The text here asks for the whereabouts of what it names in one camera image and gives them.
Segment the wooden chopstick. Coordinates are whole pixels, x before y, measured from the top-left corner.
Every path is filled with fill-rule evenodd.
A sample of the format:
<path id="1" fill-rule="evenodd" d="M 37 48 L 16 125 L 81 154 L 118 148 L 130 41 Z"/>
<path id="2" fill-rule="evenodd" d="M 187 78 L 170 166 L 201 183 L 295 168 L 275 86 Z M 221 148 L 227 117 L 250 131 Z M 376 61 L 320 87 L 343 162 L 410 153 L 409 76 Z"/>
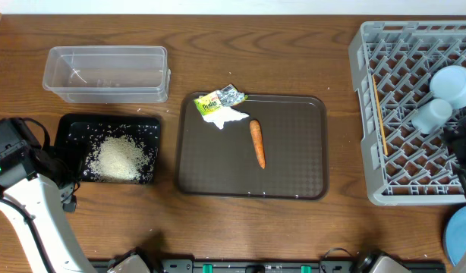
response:
<path id="1" fill-rule="evenodd" d="M 382 115 L 381 106 L 379 102 L 378 89 L 377 89 L 376 78 L 374 74 L 372 75 L 372 81 L 373 81 L 376 110 L 377 110 L 377 115 L 378 115 L 378 120 L 379 120 L 379 129 L 380 129 L 382 145 L 383 145 L 383 154 L 388 155 L 388 148 L 386 144 L 386 137 L 385 137 L 385 131 L 384 131 L 384 124 L 383 124 L 383 115 Z"/>

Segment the light blue cup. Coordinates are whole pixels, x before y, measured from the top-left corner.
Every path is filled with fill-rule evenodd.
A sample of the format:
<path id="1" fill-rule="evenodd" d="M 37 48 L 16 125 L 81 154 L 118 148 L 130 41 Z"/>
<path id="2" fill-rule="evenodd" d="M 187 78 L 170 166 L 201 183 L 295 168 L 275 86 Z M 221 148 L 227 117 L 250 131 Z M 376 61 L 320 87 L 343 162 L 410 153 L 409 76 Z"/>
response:
<path id="1" fill-rule="evenodd" d="M 430 134 L 452 116 L 452 106 L 443 99 L 433 99 L 416 110 L 411 122 L 415 129 Z"/>

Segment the light blue bowl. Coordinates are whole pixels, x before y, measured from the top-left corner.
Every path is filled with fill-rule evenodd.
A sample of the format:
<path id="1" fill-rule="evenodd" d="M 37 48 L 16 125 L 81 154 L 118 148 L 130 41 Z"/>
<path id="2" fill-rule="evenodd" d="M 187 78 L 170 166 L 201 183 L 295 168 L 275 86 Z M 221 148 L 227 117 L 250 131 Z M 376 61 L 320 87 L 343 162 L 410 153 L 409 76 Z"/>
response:
<path id="1" fill-rule="evenodd" d="M 466 107 L 466 67 L 451 65 L 436 72 L 430 81 L 430 91 L 454 109 Z"/>

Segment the dark blue plate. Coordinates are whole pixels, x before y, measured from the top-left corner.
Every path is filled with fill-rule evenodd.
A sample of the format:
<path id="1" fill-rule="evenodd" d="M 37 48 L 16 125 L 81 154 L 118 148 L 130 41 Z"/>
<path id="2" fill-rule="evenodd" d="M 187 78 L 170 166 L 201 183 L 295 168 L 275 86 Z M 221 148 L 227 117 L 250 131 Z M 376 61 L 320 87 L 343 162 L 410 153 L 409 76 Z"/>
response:
<path id="1" fill-rule="evenodd" d="M 449 219 L 443 234 L 443 246 L 449 261 L 456 266 L 466 253 L 466 206 Z"/>

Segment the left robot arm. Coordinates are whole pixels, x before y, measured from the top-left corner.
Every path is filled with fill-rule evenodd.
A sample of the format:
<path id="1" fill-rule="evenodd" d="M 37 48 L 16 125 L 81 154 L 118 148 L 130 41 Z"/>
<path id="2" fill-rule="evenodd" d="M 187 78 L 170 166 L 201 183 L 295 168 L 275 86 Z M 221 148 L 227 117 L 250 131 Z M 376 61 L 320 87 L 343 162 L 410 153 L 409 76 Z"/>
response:
<path id="1" fill-rule="evenodd" d="M 75 174 L 41 143 L 28 118 L 0 120 L 0 211 L 34 272 L 94 272 L 65 216 L 79 187 Z"/>

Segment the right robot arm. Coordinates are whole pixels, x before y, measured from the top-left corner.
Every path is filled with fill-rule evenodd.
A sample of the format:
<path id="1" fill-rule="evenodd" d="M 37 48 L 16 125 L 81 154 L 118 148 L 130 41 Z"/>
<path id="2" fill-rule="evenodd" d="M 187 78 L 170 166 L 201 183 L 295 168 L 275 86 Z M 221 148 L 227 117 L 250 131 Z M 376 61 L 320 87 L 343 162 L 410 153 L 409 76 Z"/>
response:
<path id="1" fill-rule="evenodd" d="M 443 135 L 446 145 L 455 155 L 459 168 L 456 171 L 466 199 L 466 124 Z M 443 245 L 453 272 L 466 273 L 466 206 L 460 208 L 448 221 Z"/>

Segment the grey dishwasher rack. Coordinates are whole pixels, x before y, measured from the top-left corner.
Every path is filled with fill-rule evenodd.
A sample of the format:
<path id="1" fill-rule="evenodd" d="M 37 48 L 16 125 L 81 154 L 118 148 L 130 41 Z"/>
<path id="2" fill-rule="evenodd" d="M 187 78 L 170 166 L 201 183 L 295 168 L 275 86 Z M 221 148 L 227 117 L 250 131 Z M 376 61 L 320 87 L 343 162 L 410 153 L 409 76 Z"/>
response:
<path id="1" fill-rule="evenodd" d="M 430 134 L 411 119 L 429 102 L 431 77 L 449 65 L 466 67 L 466 20 L 367 21 L 348 47 L 351 78 L 361 108 L 361 152 L 367 196 L 377 206 L 440 206 L 466 201 L 445 131 L 466 124 L 466 107 L 455 109 Z M 376 110 L 375 75 L 388 155 Z"/>

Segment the black rectangular tray bin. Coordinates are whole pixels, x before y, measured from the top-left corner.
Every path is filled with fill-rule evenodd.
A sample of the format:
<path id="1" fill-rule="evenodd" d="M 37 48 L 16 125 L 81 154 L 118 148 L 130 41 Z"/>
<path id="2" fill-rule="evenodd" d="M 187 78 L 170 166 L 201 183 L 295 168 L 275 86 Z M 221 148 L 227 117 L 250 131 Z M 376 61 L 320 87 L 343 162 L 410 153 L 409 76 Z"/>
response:
<path id="1" fill-rule="evenodd" d="M 154 117 L 66 114 L 55 148 L 79 181 L 150 184 L 160 134 Z"/>

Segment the pile of rice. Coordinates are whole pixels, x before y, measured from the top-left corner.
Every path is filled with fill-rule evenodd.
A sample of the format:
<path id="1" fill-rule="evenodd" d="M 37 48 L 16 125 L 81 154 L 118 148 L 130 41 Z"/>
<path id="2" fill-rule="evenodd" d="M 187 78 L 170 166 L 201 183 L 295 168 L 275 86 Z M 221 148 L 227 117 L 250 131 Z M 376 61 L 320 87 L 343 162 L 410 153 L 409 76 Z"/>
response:
<path id="1" fill-rule="evenodd" d="M 82 175 L 90 181 L 146 183 L 152 176 L 156 151 L 131 136 L 107 136 L 95 142 L 84 159 Z"/>

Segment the clear plastic bin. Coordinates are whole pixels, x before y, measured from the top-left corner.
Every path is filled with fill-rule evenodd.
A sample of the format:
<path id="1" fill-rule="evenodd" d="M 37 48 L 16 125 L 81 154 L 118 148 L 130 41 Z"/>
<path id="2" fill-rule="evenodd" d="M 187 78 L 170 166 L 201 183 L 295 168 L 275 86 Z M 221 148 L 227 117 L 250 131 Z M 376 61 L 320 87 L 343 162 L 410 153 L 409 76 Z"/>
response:
<path id="1" fill-rule="evenodd" d="M 56 46 L 48 54 L 43 88 L 69 103 L 162 103 L 170 75 L 162 46 Z"/>

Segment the dark brown serving tray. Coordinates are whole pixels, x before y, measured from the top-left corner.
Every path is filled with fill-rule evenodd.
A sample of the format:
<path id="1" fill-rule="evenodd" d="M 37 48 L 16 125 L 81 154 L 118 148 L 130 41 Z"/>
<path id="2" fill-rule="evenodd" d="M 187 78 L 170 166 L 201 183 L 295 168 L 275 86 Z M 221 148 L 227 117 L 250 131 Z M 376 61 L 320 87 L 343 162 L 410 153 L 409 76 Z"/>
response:
<path id="1" fill-rule="evenodd" d="M 267 199 L 322 199 L 329 189 L 326 107 L 314 96 L 250 95 L 249 115 L 220 130 L 194 104 L 181 106 L 175 185 L 186 194 Z M 260 123 L 266 167 L 257 161 L 250 122 Z"/>

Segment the crumpled white tissue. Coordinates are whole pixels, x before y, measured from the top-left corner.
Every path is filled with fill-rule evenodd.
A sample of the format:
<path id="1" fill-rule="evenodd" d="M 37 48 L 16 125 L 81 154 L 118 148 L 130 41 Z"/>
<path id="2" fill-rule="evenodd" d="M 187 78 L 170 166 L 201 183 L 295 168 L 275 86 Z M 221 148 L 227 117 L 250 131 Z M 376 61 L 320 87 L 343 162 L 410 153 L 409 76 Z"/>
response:
<path id="1" fill-rule="evenodd" d="M 203 120 L 205 122 L 215 124 L 220 130 L 222 130 L 225 123 L 230 121 L 240 121 L 248 117 L 248 114 L 237 111 L 231 107 L 223 107 L 207 115 L 204 115 Z"/>

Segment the yellow silver snack wrapper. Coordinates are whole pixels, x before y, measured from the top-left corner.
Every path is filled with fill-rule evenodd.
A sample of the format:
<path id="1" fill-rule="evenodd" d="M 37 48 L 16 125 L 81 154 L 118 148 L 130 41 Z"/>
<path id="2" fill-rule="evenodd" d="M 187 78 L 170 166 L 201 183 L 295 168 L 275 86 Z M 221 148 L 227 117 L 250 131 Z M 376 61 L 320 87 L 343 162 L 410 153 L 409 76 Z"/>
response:
<path id="1" fill-rule="evenodd" d="M 222 108 L 232 107 L 247 100 L 248 95 L 239 92 L 235 86 L 229 84 L 204 96 L 194 99 L 198 111 L 202 116 L 212 114 Z"/>

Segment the orange carrot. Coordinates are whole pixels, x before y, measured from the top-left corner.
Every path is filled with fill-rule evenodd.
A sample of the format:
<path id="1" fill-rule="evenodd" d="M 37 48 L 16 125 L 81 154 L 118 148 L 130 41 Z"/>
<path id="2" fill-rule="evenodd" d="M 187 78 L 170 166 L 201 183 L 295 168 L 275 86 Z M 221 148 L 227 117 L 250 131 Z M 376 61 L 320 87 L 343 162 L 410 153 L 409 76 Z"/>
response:
<path id="1" fill-rule="evenodd" d="M 257 120 L 250 122 L 250 135 L 253 141 L 253 147 L 257 156 L 259 166 L 264 169 L 266 167 L 266 158 L 263 148 L 263 135 L 260 127 L 260 123 Z"/>

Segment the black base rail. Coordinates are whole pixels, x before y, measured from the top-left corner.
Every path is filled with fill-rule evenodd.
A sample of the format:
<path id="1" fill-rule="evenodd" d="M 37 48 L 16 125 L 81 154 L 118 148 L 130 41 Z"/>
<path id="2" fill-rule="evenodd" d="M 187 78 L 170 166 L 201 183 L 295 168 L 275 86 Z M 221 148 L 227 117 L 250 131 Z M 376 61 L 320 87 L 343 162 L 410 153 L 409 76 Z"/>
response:
<path id="1" fill-rule="evenodd" d="M 376 249 L 356 256 L 337 256 L 342 248 L 330 249 L 316 261 L 308 260 L 231 260 L 195 259 L 192 256 L 148 256 L 141 249 L 111 260 L 92 259 L 98 272 L 157 272 L 157 273 L 319 273 L 319 272 L 413 272 L 445 273 L 442 262 L 404 262 Z"/>

